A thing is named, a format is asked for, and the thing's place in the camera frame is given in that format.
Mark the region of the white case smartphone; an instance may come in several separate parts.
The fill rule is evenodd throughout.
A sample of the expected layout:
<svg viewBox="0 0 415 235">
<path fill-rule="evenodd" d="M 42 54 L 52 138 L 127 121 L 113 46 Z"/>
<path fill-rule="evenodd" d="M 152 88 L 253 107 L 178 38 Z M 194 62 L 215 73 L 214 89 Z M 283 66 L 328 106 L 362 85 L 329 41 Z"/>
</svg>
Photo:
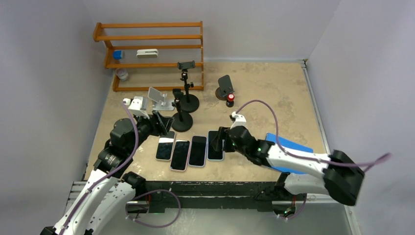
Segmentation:
<svg viewBox="0 0 415 235">
<path fill-rule="evenodd" d="M 175 136 L 174 131 L 169 131 L 166 135 L 160 135 L 156 151 L 156 160 L 169 161 L 171 159 Z"/>
</svg>

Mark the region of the pink case smartphone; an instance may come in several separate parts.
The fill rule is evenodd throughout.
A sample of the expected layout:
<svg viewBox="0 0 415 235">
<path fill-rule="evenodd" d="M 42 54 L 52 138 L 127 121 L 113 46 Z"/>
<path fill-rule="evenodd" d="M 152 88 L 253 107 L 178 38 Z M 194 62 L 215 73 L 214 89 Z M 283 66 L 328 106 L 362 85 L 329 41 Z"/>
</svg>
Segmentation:
<svg viewBox="0 0 415 235">
<path fill-rule="evenodd" d="M 176 140 L 169 168 L 173 171 L 185 171 L 188 161 L 190 141 Z"/>
</svg>

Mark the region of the black phone stand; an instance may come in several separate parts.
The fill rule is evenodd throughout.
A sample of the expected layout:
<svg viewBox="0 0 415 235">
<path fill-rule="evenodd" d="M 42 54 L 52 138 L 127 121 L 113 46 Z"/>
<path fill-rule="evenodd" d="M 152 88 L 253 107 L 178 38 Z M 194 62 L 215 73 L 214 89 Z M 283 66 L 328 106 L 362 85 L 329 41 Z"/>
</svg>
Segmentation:
<svg viewBox="0 0 415 235">
<path fill-rule="evenodd" d="M 182 109 L 181 98 L 184 93 L 181 89 L 173 89 L 172 93 L 174 96 L 172 106 L 176 108 L 177 112 L 173 115 L 174 120 L 171 127 L 177 132 L 186 132 L 192 127 L 193 118 L 188 112 Z"/>
<path fill-rule="evenodd" d="M 194 69 L 196 67 L 195 61 L 189 62 L 178 62 L 177 67 L 181 70 L 181 78 L 180 80 L 184 82 L 184 91 L 185 95 L 183 96 L 182 103 L 182 110 L 188 113 L 195 112 L 200 105 L 198 97 L 193 94 L 189 93 L 189 89 L 194 87 L 192 82 L 188 83 L 188 69 Z"/>
</svg>

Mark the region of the light blue case smartphone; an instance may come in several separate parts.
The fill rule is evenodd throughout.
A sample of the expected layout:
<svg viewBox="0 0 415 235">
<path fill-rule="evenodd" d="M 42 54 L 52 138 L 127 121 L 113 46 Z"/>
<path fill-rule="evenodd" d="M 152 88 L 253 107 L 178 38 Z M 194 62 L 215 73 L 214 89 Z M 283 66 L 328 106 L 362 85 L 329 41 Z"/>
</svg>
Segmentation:
<svg viewBox="0 0 415 235">
<path fill-rule="evenodd" d="M 214 147 L 212 146 L 212 141 L 217 136 L 218 131 L 209 130 L 208 131 L 208 150 L 207 150 L 207 159 L 209 161 L 222 161 L 224 159 L 224 152 L 222 151 L 216 151 Z"/>
</svg>

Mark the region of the lavender case smartphone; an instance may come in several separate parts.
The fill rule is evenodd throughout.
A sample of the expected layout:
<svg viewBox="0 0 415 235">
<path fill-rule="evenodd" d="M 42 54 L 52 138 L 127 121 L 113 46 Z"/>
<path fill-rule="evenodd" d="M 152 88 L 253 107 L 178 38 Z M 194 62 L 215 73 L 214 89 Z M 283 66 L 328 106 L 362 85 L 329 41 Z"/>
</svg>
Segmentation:
<svg viewBox="0 0 415 235">
<path fill-rule="evenodd" d="M 204 167 L 206 163 L 207 137 L 193 136 L 190 145 L 188 165 L 192 167 Z"/>
</svg>

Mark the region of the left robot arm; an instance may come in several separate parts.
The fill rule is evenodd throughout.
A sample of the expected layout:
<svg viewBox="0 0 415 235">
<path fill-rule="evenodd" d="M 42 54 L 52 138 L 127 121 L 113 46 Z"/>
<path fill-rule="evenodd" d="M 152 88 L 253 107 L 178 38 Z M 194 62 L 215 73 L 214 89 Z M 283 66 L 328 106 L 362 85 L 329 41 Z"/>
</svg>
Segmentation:
<svg viewBox="0 0 415 235">
<path fill-rule="evenodd" d="M 150 135 L 167 134 L 173 121 L 157 111 L 149 117 L 128 115 L 117 120 L 84 188 L 64 216 L 54 226 L 44 227 L 41 234 L 98 235 L 128 200 L 142 199 L 145 179 L 125 170 L 137 148 Z"/>
</svg>

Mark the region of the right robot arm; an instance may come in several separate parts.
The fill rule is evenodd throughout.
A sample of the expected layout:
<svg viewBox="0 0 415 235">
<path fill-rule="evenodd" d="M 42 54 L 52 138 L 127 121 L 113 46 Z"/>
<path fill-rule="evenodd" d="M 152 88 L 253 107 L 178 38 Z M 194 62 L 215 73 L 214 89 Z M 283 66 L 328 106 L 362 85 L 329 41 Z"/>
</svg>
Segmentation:
<svg viewBox="0 0 415 235">
<path fill-rule="evenodd" d="M 343 151 L 315 154 L 289 152 L 277 143 L 256 139 L 244 126 L 220 127 L 208 138 L 208 145 L 219 152 L 238 152 L 251 163 L 264 167 L 282 167 L 300 171 L 280 177 L 276 196 L 287 199 L 292 194 L 323 194 L 347 206 L 356 205 L 365 177 L 364 171 Z"/>
</svg>

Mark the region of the silver folding phone stand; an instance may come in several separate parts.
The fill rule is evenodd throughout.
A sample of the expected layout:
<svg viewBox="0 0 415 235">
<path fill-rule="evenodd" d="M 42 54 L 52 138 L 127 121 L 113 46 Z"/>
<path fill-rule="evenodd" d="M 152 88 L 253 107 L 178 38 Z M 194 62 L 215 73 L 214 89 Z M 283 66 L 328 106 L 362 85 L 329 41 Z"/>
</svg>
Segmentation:
<svg viewBox="0 0 415 235">
<path fill-rule="evenodd" d="M 152 101 L 152 108 L 155 111 L 173 111 L 174 107 L 172 103 L 173 99 L 167 99 L 167 94 L 163 94 L 161 91 L 149 87 L 148 98 Z"/>
</svg>

